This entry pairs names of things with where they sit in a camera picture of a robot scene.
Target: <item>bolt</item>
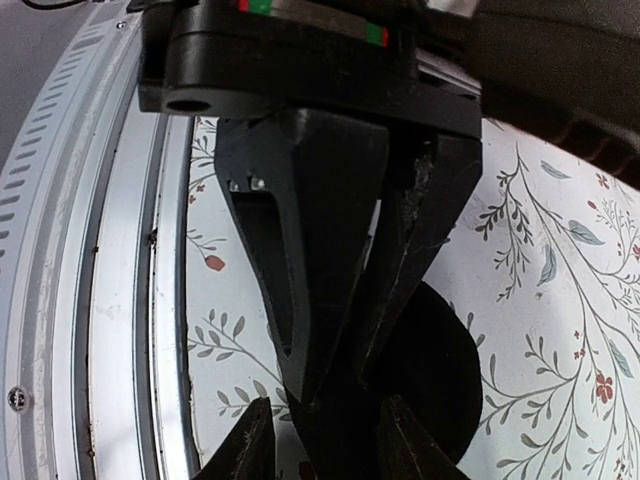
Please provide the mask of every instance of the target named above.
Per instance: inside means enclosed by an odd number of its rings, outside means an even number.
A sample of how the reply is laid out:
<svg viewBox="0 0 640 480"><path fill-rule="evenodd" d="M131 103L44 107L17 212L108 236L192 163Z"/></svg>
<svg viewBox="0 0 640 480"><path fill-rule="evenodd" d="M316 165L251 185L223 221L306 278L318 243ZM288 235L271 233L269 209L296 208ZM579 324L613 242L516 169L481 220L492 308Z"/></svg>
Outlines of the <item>bolt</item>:
<svg viewBox="0 0 640 480"><path fill-rule="evenodd" d="M7 401L11 410L16 413L24 413L29 409L31 397L24 388L16 386L9 390Z"/></svg>
<svg viewBox="0 0 640 480"><path fill-rule="evenodd" d="M267 186L264 183L264 180L258 177L251 177L251 190L253 190L254 192L261 192L266 189Z"/></svg>

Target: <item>blue leaf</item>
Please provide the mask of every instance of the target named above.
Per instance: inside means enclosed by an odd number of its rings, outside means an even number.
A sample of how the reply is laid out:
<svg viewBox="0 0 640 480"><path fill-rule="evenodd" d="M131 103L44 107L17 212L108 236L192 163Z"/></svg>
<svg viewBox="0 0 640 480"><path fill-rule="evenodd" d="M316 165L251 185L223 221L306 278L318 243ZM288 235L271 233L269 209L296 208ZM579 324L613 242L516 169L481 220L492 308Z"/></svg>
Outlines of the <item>blue leaf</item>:
<svg viewBox="0 0 640 480"><path fill-rule="evenodd" d="M542 162L540 162L540 166L542 167L542 169L545 172L547 172L553 178L557 178L558 180L565 180L567 178L571 178L569 175L567 175L566 173L562 173L560 170L552 167L551 165L549 165L544 160Z"/></svg>
<svg viewBox="0 0 640 480"><path fill-rule="evenodd" d="M569 232L573 238L587 245L604 245L604 242L591 230L575 220L569 220Z"/></svg>
<svg viewBox="0 0 640 480"><path fill-rule="evenodd" d="M544 262L544 267L542 268L542 273L540 274L540 281L538 282L538 286L543 283L549 283L551 280L556 278L556 271L558 269L558 262L556 261L556 254L551 248L550 245L546 245L544 247L546 261Z"/></svg>
<svg viewBox="0 0 640 480"><path fill-rule="evenodd" d="M631 368L629 368L629 362L627 362L626 357L622 354L616 344L613 341L609 340L609 346L611 347L611 353L613 354L613 358L620 367L620 371L624 373L625 377L633 378L633 374L631 373Z"/></svg>

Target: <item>floral tablecloth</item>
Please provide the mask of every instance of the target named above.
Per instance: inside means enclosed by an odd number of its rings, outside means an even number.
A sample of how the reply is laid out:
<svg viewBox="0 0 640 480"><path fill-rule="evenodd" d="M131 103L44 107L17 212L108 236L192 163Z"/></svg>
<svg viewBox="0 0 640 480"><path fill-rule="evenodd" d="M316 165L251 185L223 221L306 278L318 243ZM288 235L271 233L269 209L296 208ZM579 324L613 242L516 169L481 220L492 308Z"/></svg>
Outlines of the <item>floral tablecloth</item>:
<svg viewBox="0 0 640 480"><path fill-rule="evenodd" d="M472 479L640 478L640 196L510 126L483 135L484 176L425 277L482 364L482 420L459 466ZM269 395L280 478L309 480L214 147L215 120L198 120L187 300L201 460Z"/></svg>

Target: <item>white floral surface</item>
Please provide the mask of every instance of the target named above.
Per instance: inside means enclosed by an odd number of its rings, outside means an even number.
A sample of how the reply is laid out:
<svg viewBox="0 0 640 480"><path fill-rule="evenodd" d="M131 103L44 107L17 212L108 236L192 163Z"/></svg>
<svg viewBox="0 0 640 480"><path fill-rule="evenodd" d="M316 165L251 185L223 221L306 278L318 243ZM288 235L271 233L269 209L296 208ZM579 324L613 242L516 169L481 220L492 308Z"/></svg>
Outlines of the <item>white floral surface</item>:
<svg viewBox="0 0 640 480"><path fill-rule="evenodd" d="M278 471L311 480L257 282L198 121L187 300L202 462L269 395ZM484 124L485 174L426 280L477 339L484 406L460 463L472 479L640 478L640 197L590 165Z"/></svg>

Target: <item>black mechanical arm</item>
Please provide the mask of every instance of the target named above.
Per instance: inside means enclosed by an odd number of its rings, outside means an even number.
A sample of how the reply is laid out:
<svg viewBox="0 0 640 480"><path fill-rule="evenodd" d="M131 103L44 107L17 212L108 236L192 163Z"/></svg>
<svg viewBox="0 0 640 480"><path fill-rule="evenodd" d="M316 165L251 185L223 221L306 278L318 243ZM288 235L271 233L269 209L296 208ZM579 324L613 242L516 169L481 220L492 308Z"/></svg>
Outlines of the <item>black mechanical arm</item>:
<svg viewBox="0 0 640 480"><path fill-rule="evenodd" d="M141 107L220 117L217 178L318 479L466 478L478 357L421 279L481 176L483 115L640 186L639 18L635 0L483 0L471 19L418 0L144 4ZM260 399L197 478L274 475Z"/></svg>

